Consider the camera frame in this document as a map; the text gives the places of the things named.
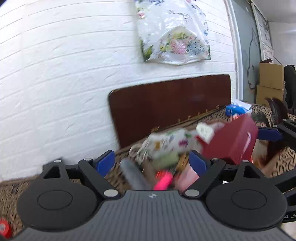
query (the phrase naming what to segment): poster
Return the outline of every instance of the poster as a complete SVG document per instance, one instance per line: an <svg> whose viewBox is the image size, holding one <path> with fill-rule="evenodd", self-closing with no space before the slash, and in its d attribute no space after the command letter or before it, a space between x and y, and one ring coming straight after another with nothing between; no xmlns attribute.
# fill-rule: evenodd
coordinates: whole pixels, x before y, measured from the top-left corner
<svg viewBox="0 0 296 241"><path fill-rule="evenodd" d="M258 8L252 3L253 13L257 25L260 49L261 49L261 60L266 60L266 57L274 59L274 51L271 45L271 38L269 28L266 19L263 17Z"/></svg>

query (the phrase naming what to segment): white brick wall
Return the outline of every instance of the white brick wall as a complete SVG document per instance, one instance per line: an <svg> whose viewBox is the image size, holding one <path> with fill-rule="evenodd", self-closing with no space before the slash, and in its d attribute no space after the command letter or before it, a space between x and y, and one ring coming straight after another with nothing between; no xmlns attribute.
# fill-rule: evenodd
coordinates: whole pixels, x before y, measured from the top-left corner
<svg viewBox="0 0 296 241"><path fill-rule="evenodd" d="M0 7L0 179L33 175L118 149L107 103L115 88L230 74L235 64L223 0L199 0L211 61L142 62L132 0L7 0Z"/></svg>

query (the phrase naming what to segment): cardboard box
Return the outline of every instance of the cardboard box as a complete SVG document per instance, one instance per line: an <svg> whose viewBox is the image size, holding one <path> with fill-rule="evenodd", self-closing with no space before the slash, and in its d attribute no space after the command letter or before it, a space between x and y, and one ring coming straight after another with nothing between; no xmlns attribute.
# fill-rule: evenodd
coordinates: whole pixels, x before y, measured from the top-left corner
<svg viewBox="0 0 296 241"><path fill-rule="evenodd" d="M283 101L284 89L278 90L273 88L267 88L263 86L257 86L257 98L256 104L260 104L270 108L268 102L266 101L266 97L268 98L278 98Z"/></svg>
<svg viewBox="0 0 296 241"><path fill-rule="evenodd" d="M284 67L279 64L259 63L259 85L282 90L284 88Z"/></svg>

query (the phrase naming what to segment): ceiling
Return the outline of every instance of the ceiling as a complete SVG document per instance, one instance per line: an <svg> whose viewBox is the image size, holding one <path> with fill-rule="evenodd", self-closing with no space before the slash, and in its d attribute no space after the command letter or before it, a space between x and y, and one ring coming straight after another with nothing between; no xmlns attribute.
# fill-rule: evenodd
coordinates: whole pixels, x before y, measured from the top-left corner
<svg viewBox="0 0 296 241"><path fill-rule="evenodd" d="M296 23L296 0L252 0L269 22Z"/></svg>

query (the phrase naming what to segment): wooden headboard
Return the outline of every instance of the wooden headboard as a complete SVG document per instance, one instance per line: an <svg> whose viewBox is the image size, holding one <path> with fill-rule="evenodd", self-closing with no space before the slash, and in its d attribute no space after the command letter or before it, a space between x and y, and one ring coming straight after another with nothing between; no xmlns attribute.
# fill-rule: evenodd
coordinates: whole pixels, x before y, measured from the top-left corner
<svg viewBox="0 0 296 241"><path fill-rule="evenodd" d="M229 75L208 75L115 89L109 105L121 148L230 104Z"/></svg>

